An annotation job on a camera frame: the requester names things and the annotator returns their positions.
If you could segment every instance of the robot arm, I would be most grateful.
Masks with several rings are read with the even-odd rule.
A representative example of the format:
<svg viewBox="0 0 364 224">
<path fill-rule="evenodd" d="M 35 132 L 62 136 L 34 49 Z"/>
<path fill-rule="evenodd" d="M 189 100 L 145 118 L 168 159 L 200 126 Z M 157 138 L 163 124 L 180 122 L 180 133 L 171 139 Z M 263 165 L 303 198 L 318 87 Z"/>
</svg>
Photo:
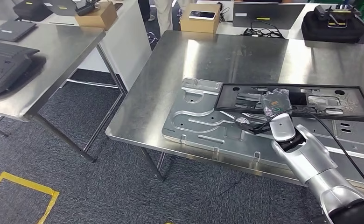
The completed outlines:
<svg viewBox="0 0 364 224">
<path fill-rule="evenodd" d="M 337 170 L 326 147 L 289 114 L 270 121 L 272 147 L 319 201 L 330 224 L 364 224 L 364 194 Z"/>
</svg>

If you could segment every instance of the stainless steel table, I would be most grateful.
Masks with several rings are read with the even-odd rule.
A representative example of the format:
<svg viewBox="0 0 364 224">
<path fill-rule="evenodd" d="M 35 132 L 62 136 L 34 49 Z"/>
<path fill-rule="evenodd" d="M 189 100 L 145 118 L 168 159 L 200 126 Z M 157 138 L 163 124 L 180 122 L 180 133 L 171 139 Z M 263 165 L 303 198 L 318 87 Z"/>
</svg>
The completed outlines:
<svg viewBox="0 0 364 224">
<path fill-rule="evenodd" d="M 167 31 L 106 130 L 113 140 L 141 147 L 160 180 L 158 168 L 164 154 L 156 166 L 145 148 L 300 184 L 289 169 L 163 138 L 164 121 L 187 77 L 227 83 L 360 85 L 364 89 L 364 45 Z M 364 160 L 354 160 L 364 172 Z M 345 159 L 348 170 L 343 173 L 354 173 L 347 163 Z M 364 192 L 363 181 L 353 177 L 351 183 Z"/>
<path fill-rule="evenodd" d="M 26 122 L 35 118 L 68 143 L 76 152 L 80 153 L 87 160 L 94 161 L 94 158 L 89 156 L 86 151 L 116 107 L 118 101 L 121 99 L 124 92 L 123 89 L 121 89 L 121 94 L 84 149 L 78 147 L 65 134 L 38 114 L 38 111 L 63 82 L 75 72 L 78 65 L 95 47 L 97 47 L 105 64 L 108 66 L 113 80 L 116 84 L 119 84 L 118 77 L 112 71 L 99 46 L 99 42 L 104 36 L 105 32 L 100 28 L 37 24 L 37 28 L 19 42 L 5 42 L 8 44 L 39 49 L 40 52 L 35 54 L 34 57 L 44 57 L 46 58 L 46 63 L 40 71 L 38 71 L 37 74 L 34 74 L 31 80 L 21 88 L 0 96 L 0 115 Z"/>
</svg>

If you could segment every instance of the black cable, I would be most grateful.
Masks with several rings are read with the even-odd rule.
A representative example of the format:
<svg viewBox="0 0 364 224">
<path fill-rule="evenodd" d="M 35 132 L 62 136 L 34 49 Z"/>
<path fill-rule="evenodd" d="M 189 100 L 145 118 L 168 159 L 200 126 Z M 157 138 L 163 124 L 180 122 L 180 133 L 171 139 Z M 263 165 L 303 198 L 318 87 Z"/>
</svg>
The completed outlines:
<svg viewBox="0 0 364 224">
<path fill-rule="evenodd" d="M 322 120 L 320 120 L 319 118 L 317 118 L 317 116 L 315 116 L 314 114 L 312 114 L 312 113 L 310 113 L 308 111 L 301 110 L 301 109 L 289 109 L 289 110 L 285 110 L 285 111 L 283 111 L 281 113 L 278 113 L 278 114 L 274 115 L 273 117 L 271 117 L 269 120 L 267 120 L 265 123 L 263 123 L 263 125 L 261 125 L 260 127 L 258 127 L 258 129 L 261 130 L 263 127 L 265 127 L 266 125 L 268 125 L 274 118 L 276 118 L 280 114 L 288 113 L 288 112 L 293 112 L 293 111 L 304 112 L 304 113 L 307 113 L 307 114 L 311 115 L 313 118 L 315 118 L 326 129 L 326 131 L 328 131 L 328 133 L 332 136 L 332 138 L 335 140 L 335 142 L 337 143 L 337 145 L 344 152 L 344 154 L 346 155 L 346 157 L 348 158 L 348 160 L 351 162 L 351 164 L 354 166 L 354 168 L 358 171 L 358 173 L 364 179 L 363 172 L 359 169 L 359 167 L 356 165 L 356 163 L 352 160 L 351 156 L 348 155 L 347 151 L 344 149 L 344 147 L 339 142 L 339 140 L 336 138 L 336 136 L 332 133 L 332 131 L 326 126 L 326 124 L 324 124 L 324 122 Z"/>
<path fill-rule="evenodd" d="M 231 190 L 232 188 L 234 188 L 235 186 L 237 186 L 237 184 L 241 183 L 241 181 L 246 177 L 246 173 L 243 173 L 240 177 L 240 179 L 236 182 L 234 182 L 228 189 L 224 190 L 222 193 L 216 195 L 215 197 L 219 197 L 222 196 L 223 194 L 229 192 L 229 190 Z"/>
<path fill-rule="evenodd" d="M 277 31 L 271 31 L 269 30 L 268 28 L 263 28 L 263 29 L 255 29 L 252 27 L 252 24 L 254 22 L 262 22 L 264 24 L 267 24 L 269 26 L 272 26 L 274 27 Z M 271 38 L 282 38 L 284 39 L 284 36 L 282 35 L 282 33 L 280 32 L 280 30 L 273 24 L 270 24 L 268 22 L 264 22 L 262 20 L 253 20 L 250 24 L 250 28 L 247 28 L 244 32 L 245 35 L 250 35 L 250 36 L 253 36 L 253 35 L 257 35 L 258 37 L 271 37 Z"/>
<path fill-rule="evenodd" d="M 220 12 L 220 14 L 219 14 L 219 20 L 220 20 L 221 22 L 230 22 L 230 21 L 226 21 L 226 19 L 224 18 L 224 14 L 225 14 L 225 13 L 227 13 L 229 10 L 230 10 L 230 8 L 229 8 L 229 7 L 227 7 L 227 8 L 225 8 L 224 10 L 222 10 L 222 11 Z"/>
</svg>

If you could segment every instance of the yellow floor marking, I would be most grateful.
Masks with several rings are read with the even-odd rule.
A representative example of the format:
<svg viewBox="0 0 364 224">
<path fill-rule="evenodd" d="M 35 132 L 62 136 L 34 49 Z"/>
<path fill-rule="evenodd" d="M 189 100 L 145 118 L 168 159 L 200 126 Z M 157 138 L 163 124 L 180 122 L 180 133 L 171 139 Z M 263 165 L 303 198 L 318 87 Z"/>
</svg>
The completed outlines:
<svg viewBox="0 0 364 224">
<path fill-rule="evenodd" d="M 38 221 L 38 224 L 43 224 L 43 222 L 45 221 L 47 215 L 50 213 L 51 209 L 53 208 L 54 203 L 56 203 L 58 194 L 60 192 L 54 191 L 53 189 L 51 189 L 49 187 L 46 187 L 44 185 L 41 185 L 41 184 L 38 184 L 38 183 L 35 183 L 35 182 L 32 182 L 32 181 L 23 179 L 21 177 L 12 175 L 12 174 L 7 173 L 7 172 L 2 172 L 0 174 L 0 181 L 3 180 L 3 179 L 9 180 L 9 181 L 11 181 L 13 183 L 17 183 L 17 184 L 22 185 L 24 187 L 31 188 L 31 189 L 40 191 L 42 193 L 51 195 L 51 199 L 50 199 L 50 202 L 49 202 L 49 204 L 48 204 L 48 206 L 46 208 L 46 211 L 43 214 L 43 216 L 41 217 L 41 219 Z"/>
</svg>

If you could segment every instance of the smartphone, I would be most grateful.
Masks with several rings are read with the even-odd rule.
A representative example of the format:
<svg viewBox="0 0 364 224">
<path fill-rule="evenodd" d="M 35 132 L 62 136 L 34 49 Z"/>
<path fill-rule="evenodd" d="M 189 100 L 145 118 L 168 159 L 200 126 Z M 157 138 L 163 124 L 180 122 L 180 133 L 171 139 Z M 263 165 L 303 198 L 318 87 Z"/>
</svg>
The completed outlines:
<svg viewBox="0 0 364 224">
<path fill-rule="evenodd" d="M 189 18 L 200 20 L 213 20 L 215 18 L 215 13 L 206 11 L 191 11 L 189 14 Z"/>
</svg>

